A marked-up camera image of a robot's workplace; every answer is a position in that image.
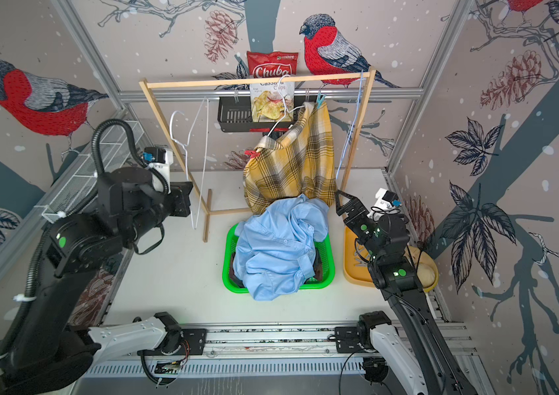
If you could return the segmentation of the green plastic mesh basket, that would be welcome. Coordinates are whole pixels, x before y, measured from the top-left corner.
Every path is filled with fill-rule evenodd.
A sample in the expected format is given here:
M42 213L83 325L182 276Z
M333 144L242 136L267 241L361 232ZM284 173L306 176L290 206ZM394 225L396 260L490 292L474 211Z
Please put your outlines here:
M234 225L229 231L226 236L225 241L225 258L224 258L224 265L222 269L222 282L223 285L231 292L235 294L248 294L248 289L245 287L244 289L236 288L235 284L231 283L228 279L228 265L230 260L231 253L236 252L236 246L238 242L238 237L235 235L235 230L237 229L238 225ZM323 268L323 279L321 282L309 282L305 281L305 283L300 287L301 290L319 290L329 286L335 277L335 262L334 256L332 253L332 246L330 241L330 235L325 238L323 242L316 242L315 243L316 250L319 250L322 259L322 268Z

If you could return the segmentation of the light blue shirt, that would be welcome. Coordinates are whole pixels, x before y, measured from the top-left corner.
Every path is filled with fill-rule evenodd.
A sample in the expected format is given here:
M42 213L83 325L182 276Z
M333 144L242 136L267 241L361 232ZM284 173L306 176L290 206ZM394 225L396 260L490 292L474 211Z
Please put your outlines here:
M315 277L315 244L329 234L328 212L321 199L302 194L237 225L233 270L255 301L294 294Z

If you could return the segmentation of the white hanger of blue shirt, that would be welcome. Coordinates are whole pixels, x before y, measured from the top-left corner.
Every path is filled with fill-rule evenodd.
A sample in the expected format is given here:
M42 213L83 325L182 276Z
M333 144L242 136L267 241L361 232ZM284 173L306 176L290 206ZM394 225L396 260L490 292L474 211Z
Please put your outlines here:
M182 164L182 169L184 170L186 181L192 182L192 171L190 171L189 161L191 159L190 156L190 149L193 148L194 150L199 150L199 142L193 140L193 136L195 131L197 131L197 124L201 115L202 110L205 111L205 133L204 133L204 152L202 158L202 169L201 169L201 177L200 177L200 184L197 184L195 189L197 191L198 196L198 203L197 203L197 211L195 214L191 215L191 224L192 230L196 230L199 225L200 220L200 212L203 210L203 189L205 184L205 173L207 168L207 153L209 148L209 113L210 113L210 101L208 98L204 97L200 105L197 109L197 113L192 120L192 124L187 132L187 137L185 140L176 137L176 133L174 133L174 127L176 126L177 116L181 115L184 116L185 114L180 110L174 110L169 117L169 137L170 140L175 143L176 148L181 148L184 153L184 160Z

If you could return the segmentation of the white blue wire hanger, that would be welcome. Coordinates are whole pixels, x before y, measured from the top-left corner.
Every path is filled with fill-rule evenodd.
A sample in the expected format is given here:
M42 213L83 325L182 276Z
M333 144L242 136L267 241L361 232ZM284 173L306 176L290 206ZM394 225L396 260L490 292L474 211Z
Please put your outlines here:
M348 129L348 133L345 139L345 143L343 146L343 150L341 152L341 157L340 157L340 162L337 166L336 172L335 172L335 180L339 179L339 174L340 174L340 170L342 168L342 165L344 164L345 161L345 157L346 157L346 153L349 149L352 137L353 137L353 133L355 131L355 125L358 119L358 115L359 115L359 107L361 105L361 101L362 101L362 95L363 95L363 81L365 80L365 76L363 74L363 72L360 73L360 77L358 79L359 81L359 88L358 88L358 93L357 93L357 97L356 97L356 102L355 102L355 115L354 118L350 124L350 127Z

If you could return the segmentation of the dark multicolour plaid shirt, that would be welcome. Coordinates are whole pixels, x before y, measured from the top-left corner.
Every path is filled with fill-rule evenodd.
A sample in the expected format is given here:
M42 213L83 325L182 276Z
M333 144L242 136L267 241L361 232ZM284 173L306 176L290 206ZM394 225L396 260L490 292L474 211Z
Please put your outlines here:
M234 260L235 260L235 253L231 253L229 265L228 265L228 279L231 281L231 283L235 284L236 288L244 289L245 286L243 282L235 274L234 267L233 267ZM313 270L315 275L309 278L307 280L307 283L321 282L323 279L323 268L322 268L322 259L319 250L316 250L316 257L313 263Z

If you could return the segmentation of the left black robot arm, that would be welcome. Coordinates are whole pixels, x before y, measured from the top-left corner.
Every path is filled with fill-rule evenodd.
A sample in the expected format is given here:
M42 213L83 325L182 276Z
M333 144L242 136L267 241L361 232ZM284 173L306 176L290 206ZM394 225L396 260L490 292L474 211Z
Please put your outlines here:
M191 213L191 182L171 183L131 149L132 167L107 171L100 143L118 126L133 144L130 125L103 121L91 140L97 173L94 189L67 215L47 227L30 261L19 309L0 340L0 394L41 394L79 380L104 352L154 350L174 352L180 327L169 314L121 326L119 335L97 338L69 320L80 296L110 258L137 250L140 238L162 230L168 217Z

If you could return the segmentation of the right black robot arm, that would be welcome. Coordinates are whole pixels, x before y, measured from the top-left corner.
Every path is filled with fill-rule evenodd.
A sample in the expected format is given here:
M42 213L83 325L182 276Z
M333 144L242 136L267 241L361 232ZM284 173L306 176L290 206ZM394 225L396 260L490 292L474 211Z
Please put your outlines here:
M362 314L359 343L377 352L408 394L474 394L452 355L426 300L417 269L411 263L408 220L396 209L371 213L355 196L335 193L335 210L368 253L374 286L394 311L406 334L399 333L382 311Z

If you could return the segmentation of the white hanger of yellow shirt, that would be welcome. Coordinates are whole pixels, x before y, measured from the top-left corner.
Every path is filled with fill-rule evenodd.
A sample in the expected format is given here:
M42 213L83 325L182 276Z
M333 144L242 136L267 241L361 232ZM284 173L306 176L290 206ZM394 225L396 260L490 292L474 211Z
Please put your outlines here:
M267 99L273 102L274 108L267 110L266 117L274 120L274 125L266 135L272 140L277 140L282 131L278 126L281 123L291 122L293 119L294 109L294 82L286 82L287 76L282 76L276 83L274 90L267 96Z

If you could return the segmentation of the yellow round bowl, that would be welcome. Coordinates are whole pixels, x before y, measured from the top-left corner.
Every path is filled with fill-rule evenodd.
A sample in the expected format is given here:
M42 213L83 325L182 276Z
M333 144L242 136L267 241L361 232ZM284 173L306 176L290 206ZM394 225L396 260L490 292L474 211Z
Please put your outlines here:
M424 292L432 291L439 282L439 270L434 260L426 252L414 246L407 247L406 257L417 271Z

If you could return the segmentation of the red clothespin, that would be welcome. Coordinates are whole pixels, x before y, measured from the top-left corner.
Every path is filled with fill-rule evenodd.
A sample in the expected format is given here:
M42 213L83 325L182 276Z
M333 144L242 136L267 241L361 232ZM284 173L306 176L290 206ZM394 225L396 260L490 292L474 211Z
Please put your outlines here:
M245 154L246 156L248 156L250 159L257 158L258 156L261 155L261 153L259 153L259 151L257 151L257 150L246 150L246 151L244 152L244 154Z

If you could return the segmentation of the teal clothespin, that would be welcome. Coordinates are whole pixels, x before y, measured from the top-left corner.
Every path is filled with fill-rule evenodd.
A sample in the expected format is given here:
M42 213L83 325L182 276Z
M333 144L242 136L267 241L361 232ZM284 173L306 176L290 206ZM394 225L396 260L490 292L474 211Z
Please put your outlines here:
M326 100L326 95L322 92L322 90L319 90L317 92L315 108L317 110L320 109L322 107L322 105L325 103L325 100Z

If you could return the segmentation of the red Chuba chips bag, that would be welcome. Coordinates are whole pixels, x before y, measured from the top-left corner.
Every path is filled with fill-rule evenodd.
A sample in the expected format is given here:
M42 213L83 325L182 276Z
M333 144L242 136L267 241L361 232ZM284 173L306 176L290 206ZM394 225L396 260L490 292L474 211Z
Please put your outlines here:
M273 102L267 96L274 90L282 76L290 77L297 74L298 53L272 52L269 54L247 52L249 76L263 79L250 85L251 107L254 120L273 120L267 118L267 110L273 109Z

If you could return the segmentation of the black wall bracket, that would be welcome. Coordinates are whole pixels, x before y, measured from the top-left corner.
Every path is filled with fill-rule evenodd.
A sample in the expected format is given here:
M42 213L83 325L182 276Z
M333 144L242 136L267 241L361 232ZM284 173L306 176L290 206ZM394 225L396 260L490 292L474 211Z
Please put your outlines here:
M223 133L267 133L274 120L254 120L249 97L220 97L218 124Z

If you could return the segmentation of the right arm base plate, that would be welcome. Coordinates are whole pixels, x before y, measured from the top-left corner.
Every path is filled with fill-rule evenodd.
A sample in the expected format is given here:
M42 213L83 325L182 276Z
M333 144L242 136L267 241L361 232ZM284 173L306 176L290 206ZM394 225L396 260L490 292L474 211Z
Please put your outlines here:
M337 326L329 339L335 342L335 349L339 354L374 352L368 332L360 327Z

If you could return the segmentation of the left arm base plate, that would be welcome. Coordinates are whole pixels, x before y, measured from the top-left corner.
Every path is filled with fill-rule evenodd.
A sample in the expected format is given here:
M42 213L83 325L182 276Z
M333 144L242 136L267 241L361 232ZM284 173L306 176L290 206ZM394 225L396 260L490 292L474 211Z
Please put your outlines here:
M182 329L176 338L167 335L154 350L139 351L144 356L201 356L205 349L207 329Z

